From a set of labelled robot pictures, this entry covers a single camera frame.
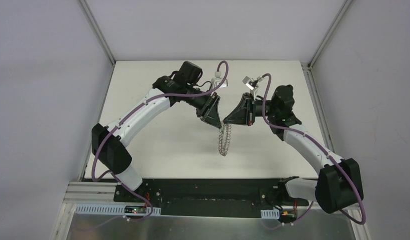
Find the metal disc with key rings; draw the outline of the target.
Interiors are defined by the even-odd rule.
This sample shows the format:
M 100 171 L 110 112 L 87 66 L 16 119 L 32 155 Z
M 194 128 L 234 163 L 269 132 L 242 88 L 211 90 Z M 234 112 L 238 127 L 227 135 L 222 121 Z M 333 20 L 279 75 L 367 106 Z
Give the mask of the metal disc with key rings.
M 223 157 L 227 155 L 229 150 L 231 141 L 231 130 L 231 125 L 227 123 L 222 123 L 221 128 L 219 129 L 218 152 Z

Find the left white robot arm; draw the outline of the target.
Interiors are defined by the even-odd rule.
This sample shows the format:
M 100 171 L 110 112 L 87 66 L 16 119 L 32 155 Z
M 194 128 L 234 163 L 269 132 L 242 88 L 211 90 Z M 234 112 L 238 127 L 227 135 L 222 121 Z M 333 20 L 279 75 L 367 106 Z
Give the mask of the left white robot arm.
M 216 128 L 221 127 L 218 113 L 220 97 L 216 90 L 227 82 L 229 66 L 221 61 L 211 80 L 211 88 L 202 91 L 197 83 L 203 75 L 201 67 L 185 61 L 179 70 L 158 78 L 143 99 L 127 113 L 108 125 L 97 123 L 91 130 L 91 150 L 94 155 L 91 178 L 97 181 L 97 162 L 105 165 L 116 179 L 127 187 L 126 195 L 133 202 L 145 197 L 142 177 L 135 170 L 127 146 L 156 116 L 175 103 L 186 102 L 196 109 L 197 117 Z

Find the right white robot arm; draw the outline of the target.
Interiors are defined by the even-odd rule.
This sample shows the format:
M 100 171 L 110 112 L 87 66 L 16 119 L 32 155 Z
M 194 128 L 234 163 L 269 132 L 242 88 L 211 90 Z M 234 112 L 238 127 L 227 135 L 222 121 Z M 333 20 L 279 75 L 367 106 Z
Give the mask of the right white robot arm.
M 317 173 L 317 180 L 298 176 L 288 177 L 278 183 L 277 200 L 289 205 L 295 199 L 317 202 L 326 213 L 342 211 L 358 204 L 363 208 L 363 186 L 360 166 L 353 158 L 345 159 L 322 146 L 294 115 L 293 87 L 280 85 L 270 100 L 242 95 L 241 101 L 228 114 L 223 123 L 251 126 L 262 117 L 273 134 L 295 149 Z

